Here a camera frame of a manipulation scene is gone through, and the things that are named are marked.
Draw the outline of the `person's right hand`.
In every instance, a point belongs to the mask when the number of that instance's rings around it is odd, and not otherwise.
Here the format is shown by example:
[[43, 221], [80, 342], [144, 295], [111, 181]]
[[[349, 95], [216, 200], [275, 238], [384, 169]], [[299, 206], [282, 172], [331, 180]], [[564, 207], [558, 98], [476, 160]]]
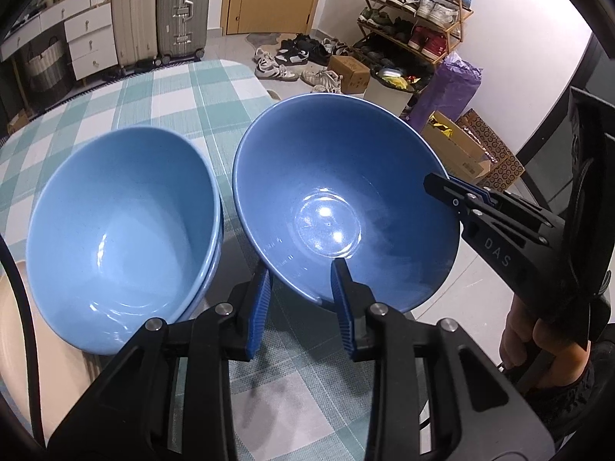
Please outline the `person's right hand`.
[[[606, 329], [611, 317], [611, 304], [609, 298], [609, 284], [612, 273], [608, 270], [602, 281], [599, 292], [590, 301], [589, 318], [589, 340], [596, 342]], [[541, 350], [534, 342], [525, 345], [527, 360], [520, 366], [512, 370], [506, 370], [505, 376], [522, 394], [526, 395], [532, 388], [535, 388], [541, 377], [549, 370], [555, 361], [555, 356]]]

